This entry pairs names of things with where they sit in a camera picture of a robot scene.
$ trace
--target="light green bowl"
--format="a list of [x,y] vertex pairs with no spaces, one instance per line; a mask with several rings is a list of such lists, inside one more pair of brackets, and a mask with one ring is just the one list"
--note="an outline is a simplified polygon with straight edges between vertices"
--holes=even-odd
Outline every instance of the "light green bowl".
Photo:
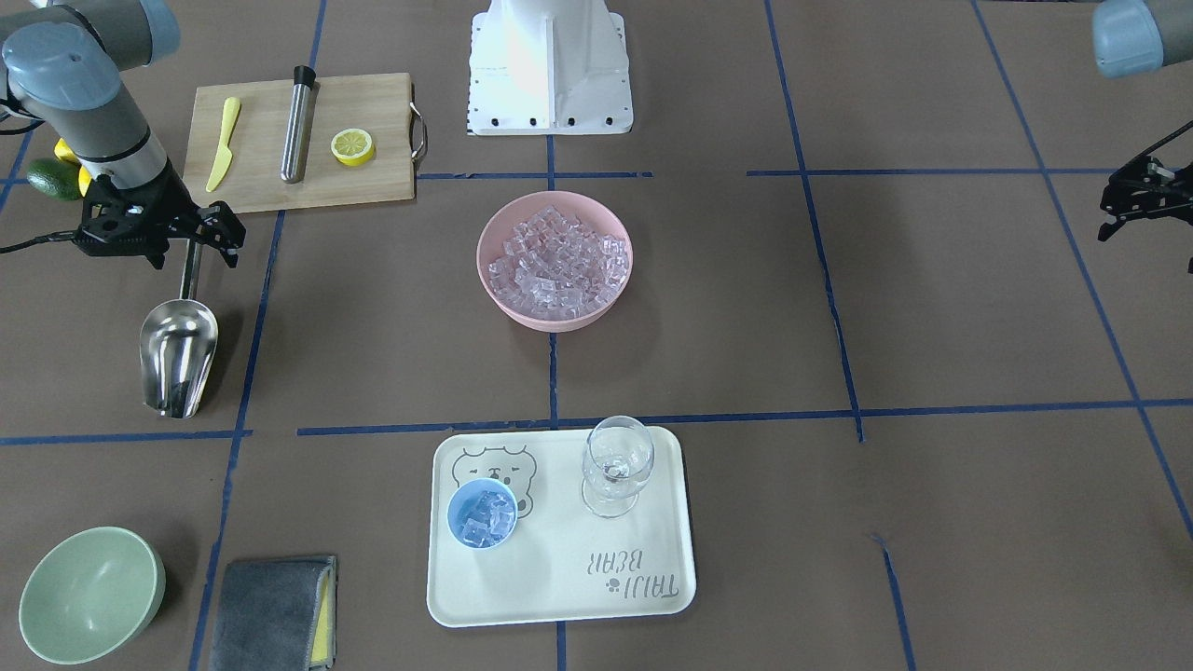
[[128,529],[97,527],[58,543],[20,595],[20,635],[54,664],[104,657],[140,634],[161,605],[166,571]]

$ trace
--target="light blue joint cover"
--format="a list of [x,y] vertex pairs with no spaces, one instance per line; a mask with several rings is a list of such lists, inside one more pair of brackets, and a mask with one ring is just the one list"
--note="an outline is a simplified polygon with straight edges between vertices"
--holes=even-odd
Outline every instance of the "light blue joint cover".
[[1143,0],[1106,0],[1094,10],[1094,57],[1108,78],[1158,70],[1164,43]]
[[178,51],[178,45],[183,42],[183,32],[178,27],[174,12],[169,11],[165,0],[141,0],[141,8],[146,12],[146,20],[149,21],[149,37],[153,39],[149,62],[146,63],[148,66]]
[[10,84],[49,107],[94,110],[120,92],[119,68],[75,24],[21,27],[5,39],[2,54]]

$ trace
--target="blue cup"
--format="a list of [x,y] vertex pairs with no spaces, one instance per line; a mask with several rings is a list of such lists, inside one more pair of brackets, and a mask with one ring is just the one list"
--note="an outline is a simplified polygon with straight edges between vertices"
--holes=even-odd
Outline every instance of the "blue cup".
[[[486,535],[478,530],[477,523],[474,523],[471,527],[469,525],[470,515],[476,512],[477,504],[486,494],[489,494],[488,498],[492,500],[503,501],[499,505],[503,505],[513,515],[505,534]],[[490,549],[500,546],[506,538],[513,535],[517,525],[518,499],[508,485],[493,478],[477,478],[476,480],[464,482],[452,494],[451,501],[447,503],[447,528],[451,529],[452,537],[470,549]],[[477,543],[477,533],[482,536],[480,543]]]

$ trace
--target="folded cloth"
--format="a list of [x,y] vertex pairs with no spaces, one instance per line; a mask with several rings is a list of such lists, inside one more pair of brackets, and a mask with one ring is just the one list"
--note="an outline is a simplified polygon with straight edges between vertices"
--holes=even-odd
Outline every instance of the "folded cloth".
[[335,655],[334,603],[335,556],[229,564],[210,671],[329,669]]

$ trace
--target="yellow knife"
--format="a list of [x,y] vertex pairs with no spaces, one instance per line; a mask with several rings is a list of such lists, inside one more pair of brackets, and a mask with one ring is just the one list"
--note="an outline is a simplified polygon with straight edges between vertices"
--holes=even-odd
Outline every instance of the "yellow knife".
[[240,98],[224,100],[224,116],[220,122],[220,146],[216,147],[216,162],[212,164],[211,177],[208,178],[208,193],[215,191],[228,174],[228,166],[231,165],[231,148],[228,147],[228,141],[231,140],[231,129],[236,127],[239,116]]

